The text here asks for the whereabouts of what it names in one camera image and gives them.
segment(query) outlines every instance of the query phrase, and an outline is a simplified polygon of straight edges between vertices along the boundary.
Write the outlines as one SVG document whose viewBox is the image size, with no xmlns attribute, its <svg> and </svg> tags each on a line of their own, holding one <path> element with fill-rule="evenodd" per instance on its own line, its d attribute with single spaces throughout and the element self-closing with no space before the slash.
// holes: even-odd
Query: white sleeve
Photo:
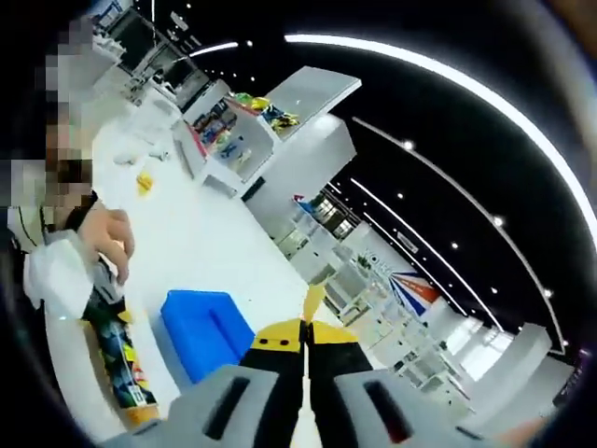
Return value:
<svg viewBox="0 0 597 448">
<path fill-rule="evenodd" d="M 25 256 L 23 287 L 35 308 L 43 299 L 47 313 L 79 319 L 93 290 L 93 280 L 71 239 L 63 238 Z"/>
</svg>

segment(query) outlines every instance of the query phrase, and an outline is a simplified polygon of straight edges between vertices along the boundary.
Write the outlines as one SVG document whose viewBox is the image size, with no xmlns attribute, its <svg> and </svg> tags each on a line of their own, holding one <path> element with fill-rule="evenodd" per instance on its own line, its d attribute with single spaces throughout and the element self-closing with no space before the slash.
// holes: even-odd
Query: person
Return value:
<svg viewBox="0 0 597 448">
<path fill-rule="evenodd" d="M 79 21 L 86 5 L 39 5 L 30 14 L 26 2 L 11 3 L 3 41 L 9 41 L 9 35 L 19 35 L 21 41 L 5 55 L 14 61 L 27 57 L 12 67 L 11 88 L 6 89 L 5 105 L 13 107 L 13 113 L 5 122 L 0 159 L 0 329 L 8 385 L 3 399 L 31 403 L 28 421 L 44 421 L 49 428 L 45 437 L 88 446 L 61 403 L 45 318 L 81 316 L 92 290 L 89 269 L 99 257 L 116 266 L 118 283 L 124 284 L 134 239 L 127 214 L 107 209 L 93 191 L 90 160 L 81 157 L 88 152 L 80 146 L 81 130 L 69 104 L 48 88 L 44 76 L 49 56 L 65 51 L 62 30 Z M 20 23 L 26 27 L 19 28 Z M 29 183 L 43 187 L 41 199 L 32 193 L 35 189 L 23 188 Z M 42 239 L 30 251 L 22 249 L 23 241 L 8 221 L 9 212 L 20 206 L 39 207 L 40 221 L 47 224 L 43 233 L 52 235 L 50 241 Z M 21 427 L 22 419 L 22 414 L 8 418 L 7 432 Z M 21 431 L 19 437 L 33 441 L 36 434 Z"/>
</svg>

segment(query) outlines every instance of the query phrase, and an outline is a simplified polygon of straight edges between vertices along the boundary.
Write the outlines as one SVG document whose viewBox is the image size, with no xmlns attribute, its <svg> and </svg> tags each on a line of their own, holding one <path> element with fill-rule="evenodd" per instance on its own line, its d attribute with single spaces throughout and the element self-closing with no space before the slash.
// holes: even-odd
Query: white display shelf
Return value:
<svg viewBox="0 0 597 448">
<path fill-rule="evenodd" d="M 327 114 L 334 106 L 361 86 L 361 80 L 319 68 L 303 67 L 271 91 L 267 97 L 284 112 L 298 115 L 299 125 L 276 133 L 261 114 L 223 95 L 237 121 L 231 130 L 231 139 L 243 137 L 251 157 L 235 172 L 209 148 L 202 147 L 194 131 L 183 125 L 175 130 L 175 139 L 182 146 L 191 173 L 198 183 L 214 177 L 228 188 L 230 196 L 242 196 L 265 173 L 271 164 L 300 138 L 301 131 Z"/>
<path fill-rule="evenodd" d="M 299 125 L 285 129 L 280 138 L 285 143 L 294 140 L 301 130 L 327 114 L 361 85 L 356 77 L 302 67 L 265 95 L 280 110 L 298 116 Z"/>
</svg>

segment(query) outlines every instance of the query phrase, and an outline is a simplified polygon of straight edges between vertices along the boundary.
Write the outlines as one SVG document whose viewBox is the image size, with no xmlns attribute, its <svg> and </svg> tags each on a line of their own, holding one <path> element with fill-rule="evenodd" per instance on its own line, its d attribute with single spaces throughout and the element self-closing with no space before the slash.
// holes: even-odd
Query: yellow object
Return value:
<svg viewBox="0 0 597 448">
<path fill-rule="evenodd" d="M 268 105 L 270 105 L 270 100 L 267 98 L 256 97 L 251 100 L 251 108 L 253 110 L 258 110 L 259 112 L 265 110 Z"/>
<path fill-rule="evenodd" d="M 312 325 L 315 343 L 358 343 L 358 338 L 348 329 L 332 327 L 317 320 Z"/>
<path fill-rule="evenodd" d="M 122 345 L 122 348 L 124 349 L 124 357 L 127 361 L 135 362 L 137 360 L 137 355 L 131 346 L 125 343 Z"/>
<path fill-rule="evenodd" d="M 141 173 L 137 176 L 137 190 L 141 196 L 145 196 L 153 187 L 153 179 L 147 173 Z"/>
<path fill-rule="evenodd" d="M 302 308 L 302 315 L 305 319 L 305 322 L 307 322 L 307 325 L 309 325 L 313 320 L 313 316 L 315 315 L 317 308 L 319 308 L 319 304 L 322 302 L 325 296 L 326 287 L 323 283 L 320 285 L 309 286 L 307 297 L 305 298 Z"/>
<path fill-rule="evenodd" d="M 272 324 L 257 332 L 251 348 L 274 352 L 300 352 L 300 319 Z"/>
<path fill-rule="evenodd" d="M 127 415 L 127 417 L 129 417 L 129 420 L 135 426 L 141 425 L 142 423 L 154 418 L 160 418 L 157 404 L 136 406 L 134 408 L 125 409 L 124 413 Z"/>
<path fill-rule="evenodd" d="M 127 324 L 132 323 L 132 315 L 127 310 L 124 310 L 122 313 L 118 313 L 118 317 L 120 317 L 122 320 L 124 320 Z"/>
</svg>

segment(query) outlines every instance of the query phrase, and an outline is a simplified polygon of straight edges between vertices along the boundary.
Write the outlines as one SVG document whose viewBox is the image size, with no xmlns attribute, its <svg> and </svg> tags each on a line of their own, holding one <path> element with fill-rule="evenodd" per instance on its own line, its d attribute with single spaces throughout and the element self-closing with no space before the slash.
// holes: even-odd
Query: shelf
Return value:
<svg viewBox="0 0 597 448">
<path fill-rule="evenodd" d="M 234 126 L 234 128 L 241 124 L 243 127 L 246 127 L 247 130 L 255 132 L 256 137 L 260 133 L 265 133 L 269 138 L 268 144 L 271 144 L 272 148 L 282 143 L 280 136 L 271 128 L 270 124 L 261 116 L 259 112 L 247 107 L 246 105 L 242 105 L 230 96 L 224 97 L 224 101 L 238 117 L 237 124 Z"/>
<path fill-rule="evenodd" d="M 314 67 L 302 67 L 266 96 L 276 107 L 297 115 L 299 125 L 285 129 L 279 138 L 288 142 L 300 130 L 327 114 L 361 87 L 361 80 Z"/>
</svg>

